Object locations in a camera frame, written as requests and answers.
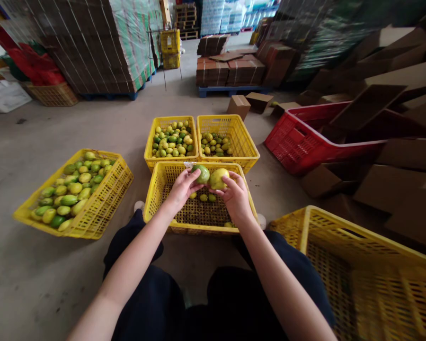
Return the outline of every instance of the person's right hand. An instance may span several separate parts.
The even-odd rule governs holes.
[[[251,211],[251,206],[249,205],[248,189],[246,188],[245,181],[240,175],[232,171],[229,171],[229,175],[230,178],[226,176],[222,177],[222,180],[228,187],[222,191],[210,189],[210,193],[222,197],[229,215],[239,228],[243,226],[242,223],[247,224],[249,220],[255,219]]]

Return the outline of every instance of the gray floor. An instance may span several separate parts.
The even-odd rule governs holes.
[[[250,34],[229,46],[247,47]],[[102,259],[115,232],[128,221],[136,200],[145,200],[151,174],[143,159],[155,117],[224,113],[225,94],[201,99],[195,87],[198,40],[183,42],[179,70],[158,72],[132,102],[96,99],[71,108],[31,102],[0,114],[0,340],[64,340],[101,284]],[[293,95],[274,93],[288,102]],[[24,124],[16,122],[24,118]],[[311,201],[263,145],[275,121],[250,113],[246,126],[260,160],[246,176],[258,212],[268,221]],[[12,218],[14,210],[81,148],[120,153],[135,176],[104,236],[95,242],[57,238]],[[205,301],[206,284],[217,266],[245,266],[228,239],[167,235],[156,262],[187,290],[193,303]]]

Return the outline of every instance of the person's left hand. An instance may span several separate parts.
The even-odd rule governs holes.
[[[171,208],[176,209],[176,212],[182,209],[191,194],[204,186],[194,182],[200,173],[200,169],[196,169],[195,172],[191,173],[191,168],[186,168],[175,180],[166,202],[169,202]]]

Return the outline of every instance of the hand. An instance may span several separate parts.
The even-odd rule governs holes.
[[[226,176],[222,177],[222,180],[228,187],[222,191],[213,189],[209,191],[222,197],[233,222],[240,228],[241,226],[248,225],[250,221],[255,221],[255,219],[249,205],[248,189],[246,188],[245,181],[240,175],[232,171],[229,171],[229,175],[230,178]]]
[[[183,208],[191,194],[204,186],[194,182],[200,173],[200,169],[196,169],[194,173],[191,173],[191,168],[186,168],[175,180],[172,190],[165,201],[170,203],[171,209],[176,210],[175,214]]]

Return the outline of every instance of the white shoe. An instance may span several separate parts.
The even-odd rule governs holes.
[[[264,215],[257,213],[257,219],[259,220],[260,228],[262,230],[265,230],[266,229],[266,219],[265,219]]]
[[[143,211],[143,209],[145,208],[145,202],[144,201],[136,201],[136,203],[134,204],[134,212],[136,212],[138,209],[141,209]]]

